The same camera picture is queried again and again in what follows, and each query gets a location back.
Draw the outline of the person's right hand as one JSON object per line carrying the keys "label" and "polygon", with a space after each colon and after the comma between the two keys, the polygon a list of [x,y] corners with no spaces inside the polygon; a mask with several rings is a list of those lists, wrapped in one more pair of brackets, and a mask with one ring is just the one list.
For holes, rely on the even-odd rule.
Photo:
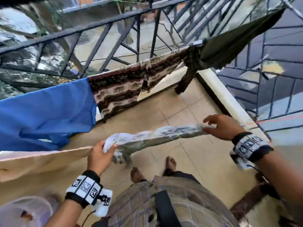
{"label": "person's right hand", "polygon": [[234,118],[223,114],[209,115],[203,120],[203,123],[214,124],[216,127],[214,137],[225,141],[232,141],[235,136],[245,132],[245,129]]}

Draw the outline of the person's left hand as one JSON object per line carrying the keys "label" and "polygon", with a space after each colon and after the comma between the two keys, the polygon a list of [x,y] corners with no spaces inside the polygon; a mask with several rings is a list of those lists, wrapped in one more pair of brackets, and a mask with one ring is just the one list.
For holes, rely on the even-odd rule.
{"label": "person's left hand", "polygon": [[88,156],[87,170],[95,172],[99,177],[110,165],[112,158],[103,152],[105,140],[98,141]]}

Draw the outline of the white grey wrung garment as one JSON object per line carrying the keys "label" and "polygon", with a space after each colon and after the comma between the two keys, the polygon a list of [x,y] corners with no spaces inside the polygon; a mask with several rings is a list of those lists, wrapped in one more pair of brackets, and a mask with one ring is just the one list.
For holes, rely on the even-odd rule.
{"label": "white grey wrung garment", "polygon": [[103,152],[117,144],[112,157],[115,164],[130,164],[131,155],[148,147],[162,145],[182,138],[193,138],[207,135],[204,128],[214,129],[214,125],[189,124],[184,126],[163,126],[155,131],[144,131],[137,134],[115,133],[105,140]]}

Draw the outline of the person's left forearm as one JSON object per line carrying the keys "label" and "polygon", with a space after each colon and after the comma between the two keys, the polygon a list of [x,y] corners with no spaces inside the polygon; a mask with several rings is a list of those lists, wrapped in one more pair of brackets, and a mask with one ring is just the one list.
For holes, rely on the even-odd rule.
{"label": "person's left forearm", "polygon": [[76,227],[83,207],[74,200],[67,199],[50,217],[44,227]]}

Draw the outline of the person's right forearm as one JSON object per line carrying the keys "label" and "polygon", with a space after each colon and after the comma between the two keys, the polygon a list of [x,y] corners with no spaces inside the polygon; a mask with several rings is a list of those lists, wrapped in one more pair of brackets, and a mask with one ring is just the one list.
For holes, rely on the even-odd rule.
{"label": "person's right forearm", "polygon": [[303,176],[282,155],[270,151],[254,163],[282,198],[303,207]]}

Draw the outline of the person's left foot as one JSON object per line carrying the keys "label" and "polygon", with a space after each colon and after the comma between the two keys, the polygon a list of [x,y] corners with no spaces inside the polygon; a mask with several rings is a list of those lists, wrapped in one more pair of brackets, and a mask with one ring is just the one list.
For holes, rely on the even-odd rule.
{"label": "person's left foot", "polygon": [[146,178],[143,176],[143,174],[140,172],[140,170],[137,167],[132,168],[132,170],[130,172],[130,178],[134,184],[147,181]]}

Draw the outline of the person's foot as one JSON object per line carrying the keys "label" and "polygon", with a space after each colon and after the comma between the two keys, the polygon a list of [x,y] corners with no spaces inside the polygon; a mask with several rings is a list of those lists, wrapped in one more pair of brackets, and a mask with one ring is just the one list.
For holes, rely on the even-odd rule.
{"label": "person's foot", "polygon": [[143,174],[140,172],[140,170],[137,167],[132,168],[132,170],[130,172],[130,178],[134,184],[147,181],[146,178],[143,176]]}
{"label": "person's foot", "polygon": [[174,158],[167,156],[166,157],[166,165],[165,165],[165,173],[172,173],[176,171],[177,163]]}

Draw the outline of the black white marker wrist band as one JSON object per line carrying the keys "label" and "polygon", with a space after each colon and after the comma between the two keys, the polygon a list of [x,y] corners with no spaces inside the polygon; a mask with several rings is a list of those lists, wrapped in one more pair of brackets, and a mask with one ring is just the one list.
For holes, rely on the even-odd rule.
{"label": "black white marker wrist band", "polygon": [[112,196],[113,191],[103,187],[98,175],[87,170],[66,190],[65,200],[75,201],[83,209],[93,206],[95,216],[103,218],[108,213]]}
{"label": "black white marker wrist band", "polygon": [[254,168],[253,164],[274,149],[251,132],[242,132],[233,139],[233,150],[230,156],[239,170]]}

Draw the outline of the person's right foot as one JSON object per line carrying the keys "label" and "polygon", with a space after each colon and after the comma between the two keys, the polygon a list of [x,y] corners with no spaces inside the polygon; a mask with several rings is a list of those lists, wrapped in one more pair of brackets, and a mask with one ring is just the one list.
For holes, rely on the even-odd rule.
{"label": "person's right foot", "polygon": [[172,173],[176,171],[177,163],[174,158],[167,156],[166,157],[166,165],[165,165],[165,173]]}

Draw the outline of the dark trousers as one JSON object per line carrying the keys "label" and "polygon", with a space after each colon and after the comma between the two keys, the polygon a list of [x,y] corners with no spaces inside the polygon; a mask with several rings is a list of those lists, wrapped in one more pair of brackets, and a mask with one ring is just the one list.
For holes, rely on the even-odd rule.
{"label": "dark trousers", "polygon": [[196,183],[200,184],[199,181],[191,174],[187,174],[181,171],[173,171],[172,169],[165,169],[162,176],[171,176],[171,177],[180,177],[180,178],[187,178],[195,181]]}

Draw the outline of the brown patterned cloth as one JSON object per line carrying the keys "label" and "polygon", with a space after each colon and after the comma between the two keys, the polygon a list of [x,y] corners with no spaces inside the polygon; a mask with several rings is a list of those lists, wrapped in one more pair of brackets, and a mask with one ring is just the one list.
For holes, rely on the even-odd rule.
{"label": "brown patterned cloth", "polygon": [[135,105],[141,92],[149,92],[171,74],[187,56],[189,46],[112,71],[89,76],[101,118]]}

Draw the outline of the blue cloth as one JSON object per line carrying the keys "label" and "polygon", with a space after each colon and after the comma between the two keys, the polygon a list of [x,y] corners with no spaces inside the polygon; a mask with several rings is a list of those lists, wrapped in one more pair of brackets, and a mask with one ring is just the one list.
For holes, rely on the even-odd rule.
{"label": "blue cloth", "polygon": [[55,151],[96,124],[88,79],[0,100],[0,151]]}

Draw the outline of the cream cloth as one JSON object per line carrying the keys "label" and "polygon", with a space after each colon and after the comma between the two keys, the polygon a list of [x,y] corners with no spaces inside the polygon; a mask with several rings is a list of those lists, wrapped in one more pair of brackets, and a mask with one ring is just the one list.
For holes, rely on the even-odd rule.
{"label": "cream cloth", "polygon": [[63,151],[0,153],[0,182],[64,168],[72,162],[87,157],[92,148],[86,146]]}

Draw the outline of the plaid shirt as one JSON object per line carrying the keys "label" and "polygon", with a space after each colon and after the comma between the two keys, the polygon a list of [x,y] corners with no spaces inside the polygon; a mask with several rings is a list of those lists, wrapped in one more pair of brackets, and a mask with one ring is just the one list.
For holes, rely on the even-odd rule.
{"label": "plaid shirt", "polygon": [[131,185],[92,227],[240,227],[213,193],[187,178],[160,177]]}

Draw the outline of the brown wooden bench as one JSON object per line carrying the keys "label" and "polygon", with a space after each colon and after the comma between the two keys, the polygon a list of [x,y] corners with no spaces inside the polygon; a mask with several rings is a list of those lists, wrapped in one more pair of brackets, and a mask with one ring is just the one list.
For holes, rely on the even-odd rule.
{"label": "brown wooden bench", "polygon": [[279,227],[303,227],[303,205],[297,206],[282,198],[262,173],[257,172],[255,179],[257,185],[230,208],[235,219],[240,222],[246,218],[246,215],[268,196],[278,201]]}

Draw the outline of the dark green cloth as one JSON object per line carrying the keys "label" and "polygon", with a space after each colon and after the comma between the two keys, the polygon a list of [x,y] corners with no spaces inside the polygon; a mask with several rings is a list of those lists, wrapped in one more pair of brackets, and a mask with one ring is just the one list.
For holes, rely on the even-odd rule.
{"label": "dark green cloth", "polygon": [[255,37],[274,26],[285,10],[285,6],[277,8],[250,23],[190,45],[183,59],[187,71],[175,88],[176,94],[180,95],[186,90],[198,71],[222,69],[231,63]]}

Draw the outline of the white plastic basket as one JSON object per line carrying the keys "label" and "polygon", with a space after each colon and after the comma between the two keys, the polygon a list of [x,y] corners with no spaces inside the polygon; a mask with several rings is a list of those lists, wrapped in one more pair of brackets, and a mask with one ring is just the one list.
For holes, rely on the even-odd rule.
{"label": "white plastic basket", "polygon": [[0,227],[44,227],[58,206],[51,195],[18,198],[0,206]]}

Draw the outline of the black metal balcony railing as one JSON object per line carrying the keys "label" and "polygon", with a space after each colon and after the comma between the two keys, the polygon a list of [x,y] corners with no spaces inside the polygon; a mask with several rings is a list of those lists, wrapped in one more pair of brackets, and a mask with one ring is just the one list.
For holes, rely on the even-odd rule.
{"label": "black metal balcony railing", "polygon": [[[49,75],[49,76],[57,76],[62,78],[69,78],[73,80],[80,80],[88,78],[86,77],[86,73],[88,68],[90,68],[90,63],[92,61],[97,61],[100,59],[94,59],[94,56],[98,52],[101,45],[104,43],[104,40],[107,37],[107,34],[111,30],[112,26],[115,25],[115,23],[119,23],[122,21],[126,21],[126,24],[124,26],[124,31],[120,34],[119,40],[116,41],[115,46],[112,48],[111,52],[108,53],[108,57],[104,60],[103,65],[100,68],[99,73],[105,72],[107,65],[110,63],[111,60],[115,60],[116,62],[122,63],[125,66],[130,65],[129,63],[125,62],[124,60],[119,59],[119,57],[116,57],[116,51],[119,49],[120,46],[123,46],[127,49],[129,49],[131,52],[136,54],[137,62],[140,60],[140,30],[141,30],[141,16],[146,15],[147,13],[155,12],[156,17],[154,20],[154,32],[153,32],[153,40],[152,40],[152,47],[150,47],[150,58],[157,57],[157,55],[154,53],[154,47],[156,44],[156,38],[159,36],[159,24],[161,23],[164,27],[164,29],[170,34],[172,42],[176,42],[173,39],[174,33],[177,34],[180,37],[179,43],[176,43],[172,45],[175,49],[181,49],[186,46],[192,45],[194,41],[202,40],[202,39],[209,39],[211,37],[215,37],[219,34],[223,34],[227,31],[233,30],[239,26],[242,26],[244,24],[250,23],[256,19],[259,19],[267,14],[270,14],[272,11],[274,11],[277,8],[286,7],[286,10],[284,13],[286,14],[287,11],[291,11],[294,15],[297,16],[297,18],[302,19],[303,16],[301,15],[301,12],[295,9],[291,3],[294,0],[258,0],[257,2],[253,2],[250,7],[249,12],[245,12],[245,15],[240,15],[238,20],[239,22],[233,22],[233,24],[237,23],[236,25],[233,25],[232,20],[234,18],[235,13],[238,12],[238,10],[243,9],[242,4],[246,2],[246,0],[163,0],[160,2],[153,3],[152,7],[138,7],[133,11],[128,11],[120,15],[115,15],[112,17],[101,19],[97,22],[91,22],[86,25],[80,25],[74,28],[69,28],[63,31],[59,31],[55,34],[50,34],[43,38],[38,39],[32,39],[28,42],[21,43],[19,45],[14,45],[10,47],[4,47],[0,49],[0,69],[8,70],[8,71],[19,71],[19,72],[26,72],[31,74],[41,74],[41,75]],[[82,65],[82,62],[79,62],[78,64],[81,64],[81,69],[78,70],[78,72],[73,73],[71,70],[67,70],[67,66],[69,65],[70,61],[74,66],[76,66],[74,62],[74,58],[76,58],[76,61],[79,61],[74,53],[74,49],[78,43],[79,38],[82,36],[83,33],[86,31],[90,31],[92,29],[96,29],[99,27],[103,27],[103,31],[100,34],[100,37],[98,41],[95,43],[95,47],[92,49],[90,56],[87,58],[85,63],[85,66]],[[268,30],[282,30],[282,29],[296,29],[296,28],[302,28],[303,25],[292,25],[292,26],[277,26],[277,27],[271,27]],[[137,50],[132,49],[131,47],[128,47],[127,45],[124,45],[124,39],[127,37],[128,34],[130,34],[131,30],[134,30],[137,33]],[[250,62],[251,54],[252,54],[252,44],[255,43],[253,40],[237,55],[237,57],[231,61],[231,63],[227,64],[224,68],[228,69],[234,69],[234,70],[240,70],[243,71],[239,77],[236,76],[229,76],[229,75],[222,75],[222,74],[216,74],[219,77],[227,78],[234,81],[240,81],[245,83],[251,83],[254,84],[255,87],[252,88],[252,91],[250,91],[248,88],[241,88],[240,85],[231,85],[228,84],[228,82],[224,83],[223,85],[227,88],[234,89],[236,91],[242,91],[247,92],[249,94],[255,95],[255,101],[249,100],[248,98],[245,98],[243,94],[236,94],[235,96],[236,100],[240,100],[241,102],[247,102],[253,105],[250,110],[249,108],[245,108],[244,110],[248,113],[255,114],[256,123],[261,123],[259,126],[262,127],[262,129],[267,132],[276,132],[280,130],[290,130],[290,129],[298,129],[303,127],[303,96],[296,97],[294,93],[294,90],[299,84],[303,88],[303,75],[301,77],[299,76],[289,76],[289,75],[280,75],[279,72],[272,72],[272,71],[266,71],[265,65],[263,64],[266,61],[272,62],[282,62],[282,63],[296,63],[296,64],[302,64],[303,61],[288,61],[288,60],[275,60],[270,59],[270,54],[266,53],[266,47],[273,47],[273,46],[303,46],[303,44],[290,44],[290,43],[280,43],[280,44],[274,44],[273,42],[271,44],[266,43],[266,40],[272,40],[279,37],[283,37],[286,35],[279,35],[276,38],[267,38],[266,36],[270,35],[270,32],[264,32],[263,34],[260,34],[263,36],[263,47],[262,47],[262,54],[260,54],[259,59],[256,60],[256,62],[252,63]],[[40,64],[40,58],[43,57],[43,50],[47,44],[50,44],[51,42],[55,42],[59,44],[60,39],[65,39],[66,37],[74,36],[74,41],[71,45],[68,44],[68,53],[65,52],[65,60],[64,63],[61,66],[60,72],[55,70],[46,70],[39,68]],[[13,53],[14,58],[17,58],[17,52],[20,52],[20,50],[25,50],[30,47],[36,47],[37,46],[37,52],[36,53],[36,61],[33,63],[36,66],[29,66],[24,64],[24,59],[20,58],[20,61],[6,61],[5,58],[7,55],[10,55]],[[242,74],[245,74],[247,72],[255,72],[255,75],[258,75],[258,81],[250,80],[250,79],[244,79],[241,77]],[[265,91],[264,94],[260,93],[260,90],[265,89],[267,86],[266,84],[263,84],[263,80],[268,80],[268,75],[274,76],[275,78],[288,78],[292,79],[292,86],[291,88],[282,87],[279,90],[282,90],[282,93],[289,93],[288,95],[285,95],[284,98],[281,98],[279,100],[286,100],[287,101],[287,108],[285,109],[284,113],[276,114],[273,116],[274,109],[278,109],[278,103],[279,100],[275,100],[275,93],[278,92],[277,90],[277,80],[273,80],[272,88],[268,88],[267,92]],[[11,85],[14,88],[17,87],[25,87],[25,88],[39,88],[39,89],[45,89],[54,87],[56,85],[51,84],[39,84],[39,83],[29,83],[29,82],[22,82],[22,81],[13,81],[12,83],[9,83],[9,81],[2,80],[6,84]],[[261,100],[263,99],[269,99],[271,96],[271,101],[268,103],[268,118],[262,117],[263,111],[261,110]]]}

